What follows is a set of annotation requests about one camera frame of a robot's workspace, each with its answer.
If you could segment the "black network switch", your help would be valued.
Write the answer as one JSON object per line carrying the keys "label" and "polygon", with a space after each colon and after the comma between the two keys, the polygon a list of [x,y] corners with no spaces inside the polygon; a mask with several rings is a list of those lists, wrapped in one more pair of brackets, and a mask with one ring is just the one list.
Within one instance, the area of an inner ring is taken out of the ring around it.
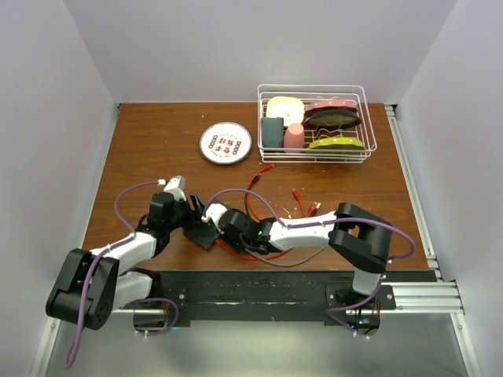
{"label": "black network switch", "polygon": [[204,223],[201,219],[195,220],[192,209],[193,205],[189,207],[189,220],[182,226],[183,235],[208,251],[222,234],[211,221]]}

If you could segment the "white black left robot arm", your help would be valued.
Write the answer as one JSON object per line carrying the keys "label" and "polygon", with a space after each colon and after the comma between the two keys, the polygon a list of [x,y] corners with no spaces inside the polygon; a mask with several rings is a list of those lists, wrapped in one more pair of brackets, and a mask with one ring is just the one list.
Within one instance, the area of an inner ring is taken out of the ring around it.
{"label": "white black left robot arm", "polygon": [[98,330],[117,305],[119,277],[139,262],[157,256],[170,242],[176,229],[208,249],[212,241],[211,222],[202,221],[204,207],[196,194],[158,192],[152,196],[149,212],[127,237],[105,247],[71,250],[64,260],[46,301],[46,314],[52,318]]}

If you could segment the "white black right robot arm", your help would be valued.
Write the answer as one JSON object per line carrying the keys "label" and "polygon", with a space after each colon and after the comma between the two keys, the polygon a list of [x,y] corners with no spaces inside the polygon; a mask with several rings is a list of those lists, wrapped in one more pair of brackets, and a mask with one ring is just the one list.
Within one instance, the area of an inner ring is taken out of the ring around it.
{"label": "white black right robot arm", "polygon": [[267,255],[297,247],[331,247],[354,267],[352,303],[366,309],[378,299],[376,287],[386,271],[391,224],[351,203],[314,218],[255,221],[219,203],[210,205],[207,215],[235,251]]}

